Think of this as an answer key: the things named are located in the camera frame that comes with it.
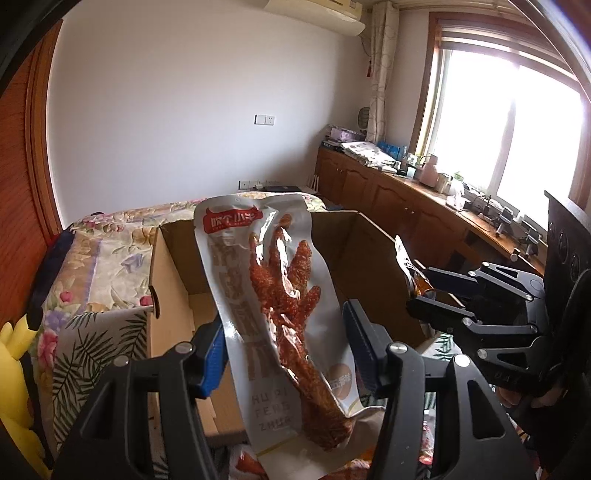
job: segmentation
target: air conditioner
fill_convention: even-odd
[[[350,0],[269,0],[265,10],[351,37],[365,28],[359,21],[362,5]]]

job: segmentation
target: window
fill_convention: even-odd
[[[417,152],[546,230],[544,191],[569,195],[584,147],[574,76],[529,32],[450,20],[439,32]]]

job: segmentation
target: metal screw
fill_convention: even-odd
[[[182,355],[184,355],[185,353],[190,353],[193,351],[193,344],[190,342],[177,343],[174,347],[174,351]]]
[[[455,362],[455,364],[457,366],[463,367],[463,368],[466,368],[468,365],[470,365],[470,358],[467,355],[464,355],[463,353],[456,355],[453,358],[453,361]]]
[[[113,360],[113,365],[116,367],[124,367],[129,363],[129,358],[127,355],[119,355],[118,357]]]
[[[407,350],[408,347],[400,342],[394,342],[390,345],[390,351],[397,355],[402,355],[403,353],[406,353]]]

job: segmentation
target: floral bedspread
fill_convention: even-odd
[[[241,195],[264,198],[273,193]],[[318,197],[301,195],[308,210],[324,210]],[[74,241],[43,304],[43,321],[30,350],[44,430],[54,456],[76,414],[71,410],[78,410],[84,402],[101,368],[121,353],[121,348],[129,347],[130,340],[145,345],[140,320],[145,322],[152,305],[148,276],[156,229],[164,223],[193,219],[195,205],[200,201],[93,215],[71,226],[76,233]],[[112,331],[108,328],[110,322],[128,325],[132,333],[107,334]],[[58,348],[61,332],[64,342]],[[145,347],[131,351],[132,358],[143,355]],[[88,388],[80,391],[80,384]],[[69,403],[64,409],[66,400]],[[61,419],[68,417],[65,426],[54,425],[54,414]]]

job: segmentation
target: snack package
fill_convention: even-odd
[[[339,302],[299,195],[201,202],[195,236],[242,420],[271,480],[317,479],[374,445]]]
[[[394,247],[396,248],[396,260],[398,265],[404,273],[404,278],[407,283],[408,295],[414,297],[428,297],[435,299],[435,290],[429,283],[427,277],[410,261],[410,257],[400,237],[396,235],[394,238]]]

